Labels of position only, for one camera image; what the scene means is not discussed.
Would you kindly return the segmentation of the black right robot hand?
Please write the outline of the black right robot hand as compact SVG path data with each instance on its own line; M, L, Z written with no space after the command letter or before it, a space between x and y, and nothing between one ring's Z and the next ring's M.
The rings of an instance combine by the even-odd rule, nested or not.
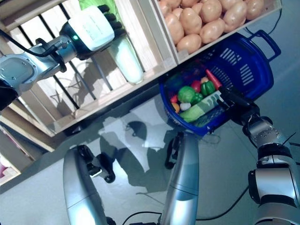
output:
M237 89L220 86L218 91L221 99L217 103L233 122L246 125L252 116L260 116L259 107Z

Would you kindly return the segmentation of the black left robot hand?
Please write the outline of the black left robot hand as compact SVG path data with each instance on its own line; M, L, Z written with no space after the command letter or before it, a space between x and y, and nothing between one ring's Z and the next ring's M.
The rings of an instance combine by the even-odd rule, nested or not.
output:
M71 17L61 28L60 35L71 39L76 57L86 60L106 49L112 41L126 35L121 22L110 13L108 5L88 6Z

